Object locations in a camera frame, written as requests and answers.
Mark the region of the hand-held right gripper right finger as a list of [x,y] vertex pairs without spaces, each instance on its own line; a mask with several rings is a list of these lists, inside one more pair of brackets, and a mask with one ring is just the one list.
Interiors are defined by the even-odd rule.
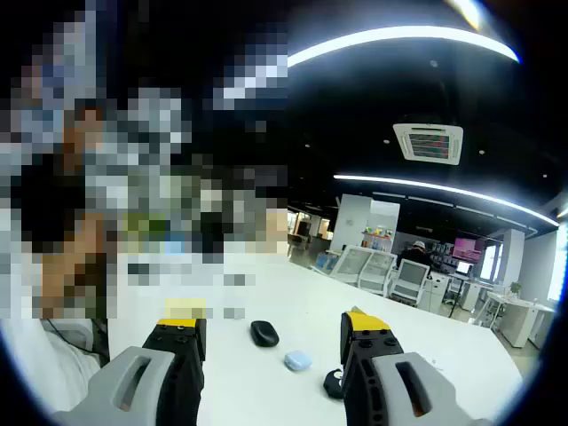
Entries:
[[364,312],[341,321],[341,394],[346,423],[486,425],[456,401],[454,386],[416,352],[405,352],[390,326]]

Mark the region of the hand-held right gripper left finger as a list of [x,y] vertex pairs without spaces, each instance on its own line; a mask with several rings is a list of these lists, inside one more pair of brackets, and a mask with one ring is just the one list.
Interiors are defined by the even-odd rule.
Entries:
[[204,387],[205,319],[162,319],[89,381],[58,425],[195,425]]

